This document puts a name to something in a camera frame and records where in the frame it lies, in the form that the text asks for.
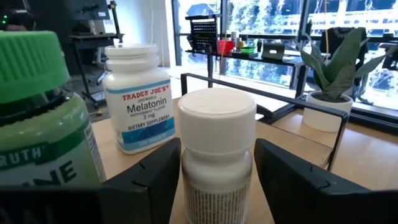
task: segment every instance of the white supplement bottle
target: white supplement bottle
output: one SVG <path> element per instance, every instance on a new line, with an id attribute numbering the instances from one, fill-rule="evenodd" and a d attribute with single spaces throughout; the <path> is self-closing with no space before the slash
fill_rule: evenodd
<path id="1" fill-rule="evenodd" d="M 191 224 L 243 224 L 252 173 L 256 104 L 229 88 L 198 90 L 178 102 L 185 214 Z"/>
<path id="2" fill-rule="evenodd" d="M 170 77 L 157 68 L 157 46 L 105 48 L 111 73 L 103 80 L 115 138 L 127 154 L 145 151 L 175 135 Z"/>

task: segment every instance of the melatonin bottle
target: melatonin bottle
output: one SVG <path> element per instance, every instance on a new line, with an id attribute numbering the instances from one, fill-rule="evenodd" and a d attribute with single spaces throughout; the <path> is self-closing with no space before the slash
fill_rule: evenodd
<path id="1" fill-rule="evenodd" d="M 53 32 L 0 32 L 0 185 L 106 180 L 84 101 Z"/>
<path id="2" fill-rule="evenodd" d="M 157 68 L 157 46 L 116 45 L 105 52 L 111 73 L 104 78 L 103 88 L 119 148 L 135 154 L 172 139 L 170 77 Z"/>
<path id="3" fill-rule="evenodd" d="M 256 103 L 243 91 L 208 88 L 178 102 L 190 224 L 243 224 L 252 174 Z"/>

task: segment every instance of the wire rack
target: wire rack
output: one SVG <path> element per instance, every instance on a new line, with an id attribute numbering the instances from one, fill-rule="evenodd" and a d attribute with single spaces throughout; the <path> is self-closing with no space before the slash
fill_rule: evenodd
<path id="1" fill-rule="evenodd" d="M 191 24 L 191 36 L 189 37 L 189 41 L 192 46 L 192 50 L 208 50 L 210 52 L 217 51 L 217 18 L 219 17 L 221 17 L 220 14 L 213 14 L 209 16 L 188 16 L 185 18 L 186 20 L 189 20 Z"/>

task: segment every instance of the green supplement bottle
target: green supplement bottle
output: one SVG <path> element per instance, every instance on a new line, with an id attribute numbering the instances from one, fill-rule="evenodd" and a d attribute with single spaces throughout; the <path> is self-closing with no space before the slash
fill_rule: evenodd
<path id="1" fill-rule="evenodd" d="M 93 185 L 105 173 L 53 32 L 0 32 L 0 185 Z"/>

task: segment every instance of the blue label stripe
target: blue label stripe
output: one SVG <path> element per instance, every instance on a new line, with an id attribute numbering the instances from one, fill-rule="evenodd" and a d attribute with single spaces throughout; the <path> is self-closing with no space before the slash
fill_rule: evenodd
<path id="1" fill-rule="evenodd" d="M 151 126 L 146 126 L 137 130 L 122 132 L 123 143 L 129 144 L 149 139 L 173 128 L 174 118 L 169 118 Z"/>
<path id="2" fill-rule="evenodd" d="M 165 85 L 165 84 L 169 84 L 170 80 L 164 80 L 164 81 L 160 81 L 157 83 L 152 83 L 152 84 L 148 84 L 148 85 L 142 85 L 142 86 L 136 86 L 136 87 L 131 87 L 131 88 L 125 88 L 125 89 L 121 89 L 121 90 L 111 90 L 108 88 L 105 88 L 105 90 L 108 93 L 112 93 L 112 94 L 120 94 L 120 93 L 128 93 L 128 92 L 132 92 L 132 91 L 139 91 L 139 90 L 144 90 L 144 89 L 148 89 L 148 88 L 153 88 L 153 87 L 157 87 L 160 85 Z"/>
<path id="3" fill-rule="evenodd" d="M 119 146 L 125 150 L 125 151 L 133 151 L 142 147 L 146 147 L 150 144 L 155 144 L 163 139 L 167 139 L 171 136 L 173 136 L 175 134 L 175 128 L 172 128 L 162 134 L 158 134 L 156 136 L 153 136 L 149 139 L 145 139 L 142 141 L 138 141 L 138 142 L 134 142 L 134 143 L 130 143 L 130 144 L 125 144 L 125 143 L 121 143 L 119 142 Z"/>

